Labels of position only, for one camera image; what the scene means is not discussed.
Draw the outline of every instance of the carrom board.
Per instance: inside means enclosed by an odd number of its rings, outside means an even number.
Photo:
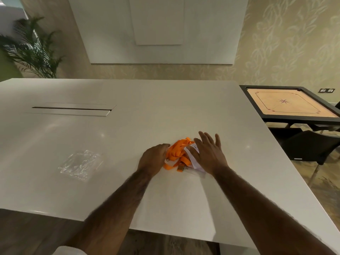
[[[303,87],[241,88],[265,121],[340,125],[340,110]]]

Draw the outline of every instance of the carrom board playing surface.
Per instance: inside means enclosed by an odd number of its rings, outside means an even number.
[[[248,93],[265,115],[333,117],[336,114],[297,89],[255,89]]]

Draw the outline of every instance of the forearm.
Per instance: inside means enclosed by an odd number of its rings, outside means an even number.
[[[92,212],[84,227],[66,245],[88,255],[116,254],[151,178],[146,170],[136,171]]]
[[[335,254],[230,168],[216,170],[214,177],[261,255]]]

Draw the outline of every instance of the person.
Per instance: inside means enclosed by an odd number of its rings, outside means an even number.
[[[261,255],[335,255],[228,166],[218,134],[215,141],[208,133],[199,132],[199,135],[201,139],[194,141],[200,152],[192,147],[189,151],[215,178]],[[161,144],[146,150],[137,171],[93,211],[83,228],[54,254],[117,254],[149,182],[163,166],[169,146]]]

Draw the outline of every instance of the palm frond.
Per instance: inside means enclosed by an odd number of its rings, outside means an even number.
[[[63,57],[55,58],[51,49],[55,31],[47,35],[36,35],[35,29],[41,19],[43,17],[15,21],[14,30],[19,41],[0,35],[0,49],[5,51],[10,60],[22,65],[22,71],[35,73],[42,78],[56,78],[57,67]]]

